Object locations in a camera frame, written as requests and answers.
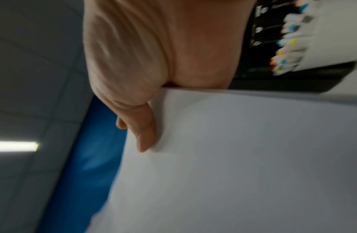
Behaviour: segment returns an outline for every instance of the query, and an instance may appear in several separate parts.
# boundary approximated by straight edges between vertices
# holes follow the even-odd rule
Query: fluorescent light
[[[0,152],[28,152],[37,149],[38,143],[36,142],[0,141]]]

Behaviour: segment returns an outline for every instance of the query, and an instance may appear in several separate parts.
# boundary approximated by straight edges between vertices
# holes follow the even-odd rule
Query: hand
[[[226,89],[255,0],[85,0],[84,48],[95,95],[143,152],[148,105],[163,85]]]

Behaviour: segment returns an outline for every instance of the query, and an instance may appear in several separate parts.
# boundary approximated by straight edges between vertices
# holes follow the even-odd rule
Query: paper sheet
[[[357,0],[322,0],[316,34],[295,71],[357,61]]]
[[[88,233],[357,233],[357,104],[163,90]]]

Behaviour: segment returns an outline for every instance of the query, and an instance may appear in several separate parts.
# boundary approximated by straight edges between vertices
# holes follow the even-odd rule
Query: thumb
[[[117,126],[129,128],[136,137],[137,149],[144,152],[155,143],[155,120],[148,103],[132,109],[119,109]]]

